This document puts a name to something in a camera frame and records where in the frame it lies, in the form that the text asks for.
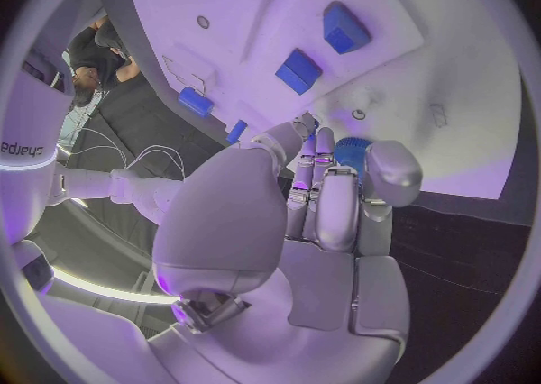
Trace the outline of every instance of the black shirt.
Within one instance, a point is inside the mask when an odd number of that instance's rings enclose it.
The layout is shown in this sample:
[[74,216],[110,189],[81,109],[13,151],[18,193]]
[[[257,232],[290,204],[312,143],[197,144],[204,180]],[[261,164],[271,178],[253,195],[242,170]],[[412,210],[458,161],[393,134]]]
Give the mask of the black shirt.
[[94,42],[96,30],[86,28],[68,46],[69,65],[73,70],[79,67],[95,67],[100,87],[109,90],[118,85],[116,71],[125,63],[120,55],[108,48],[100,48]]

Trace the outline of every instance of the blue object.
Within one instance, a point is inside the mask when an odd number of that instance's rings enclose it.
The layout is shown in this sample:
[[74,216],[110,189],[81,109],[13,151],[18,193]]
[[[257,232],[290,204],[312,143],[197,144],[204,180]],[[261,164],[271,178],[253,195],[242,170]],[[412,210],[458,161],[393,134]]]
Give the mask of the blue object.
[[275,73],[297,94],[307,92],[323,72],[302,50],[292,51]]
[[364,155],[371,141],[361,138],[343,138],[335,145],[335,159],[341,165],[351,166],[359,173],[359,182],[364,174]]
[[201,96],[192,87],[186,87],[180,91],[179,103],[202,118],[207,118],[214,107],[214,102],[211,99]]
[[358,50],[371,41],[368,30],[342,3],[327,7],[323,16],[323,36],[341,55]]
[[225,139],[231,144],[239,142],[239,138],[241,137],[241,134],[243,134],[243,132],[246,130],[246,127],[248,127],[248,124],[245,123],[243,120],[239,120],[237,124],[234,125],[234,128],[231,130],[231,132],[229,132]]

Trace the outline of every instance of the circular hole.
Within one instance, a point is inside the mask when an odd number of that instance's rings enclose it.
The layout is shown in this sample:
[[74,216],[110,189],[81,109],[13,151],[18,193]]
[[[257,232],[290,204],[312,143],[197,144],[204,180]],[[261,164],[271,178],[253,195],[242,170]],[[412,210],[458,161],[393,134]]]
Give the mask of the circular hole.
[[355,120],[363,120],[364,118],[366,118],[366,114],[361,109],[355,109],[352,112],[352,117]]
[[205,16],[198,16],[197,17],[197,23],[204,30],[206,30],[210,26],[210,22],[208,21],[208,19]]

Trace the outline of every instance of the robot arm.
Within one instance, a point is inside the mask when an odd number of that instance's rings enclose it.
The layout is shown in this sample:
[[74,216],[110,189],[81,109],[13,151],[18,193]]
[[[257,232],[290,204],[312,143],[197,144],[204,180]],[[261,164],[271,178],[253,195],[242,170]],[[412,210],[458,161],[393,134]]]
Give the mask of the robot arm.
[[71,198],[111,197],[117,204],[134,204],[147,219],[160,224],[182,181],[139,178],[130,170],[97,172],[68,169],[57,163],[47,206]]

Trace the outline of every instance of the person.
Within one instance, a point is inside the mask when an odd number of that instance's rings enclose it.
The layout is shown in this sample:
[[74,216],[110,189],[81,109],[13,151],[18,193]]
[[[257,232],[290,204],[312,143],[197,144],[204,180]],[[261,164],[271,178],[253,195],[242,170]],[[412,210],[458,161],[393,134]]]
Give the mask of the person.
[[[105,34],[101,34],[100,30],[106,23]],[[107,16],[99,19],[77,35],[68,46],[69,63],[75,72],[72,80],[75,87],[73,105],[76,107],[88,105],[97,89],[108,91],[140,73],[139,66],[123,43],[115,44],[121,49],[96,44],[96,36],[100,43],[112,40],[111,27]]]

